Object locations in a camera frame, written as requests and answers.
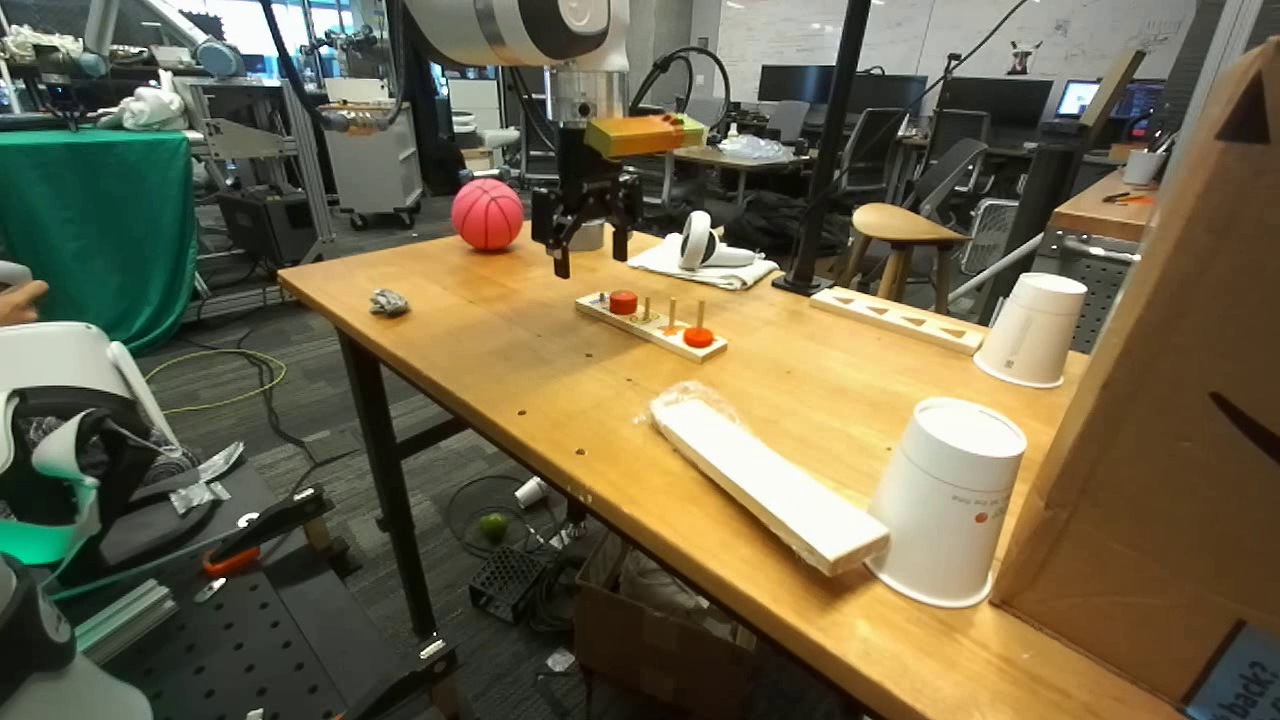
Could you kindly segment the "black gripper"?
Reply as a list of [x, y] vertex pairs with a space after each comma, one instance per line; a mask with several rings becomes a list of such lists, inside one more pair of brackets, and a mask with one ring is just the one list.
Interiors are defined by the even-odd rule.
[[613, 225], [613, 261], [629, 261], [629, 237], [639, 207], [635, 177], [583, 143], [583, 123], [557, 127], [557, 182], [533, 193], [533, 237], [547, 245], [551, 271], [574, 275], [574, 232], [583, 222]]

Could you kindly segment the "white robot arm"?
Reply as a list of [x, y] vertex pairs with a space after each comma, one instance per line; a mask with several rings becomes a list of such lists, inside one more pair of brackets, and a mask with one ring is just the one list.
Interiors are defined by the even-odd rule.
[[629, 0], [400, 0], [433, 61], [468, 67], [547, 67], [557, 108], [557, 183], [533, 193], [533, 242], [561, 279], [587, 225], [613, 229], [629, 256], [639, 183], [587, 143], [596, 119], [625, 114]]

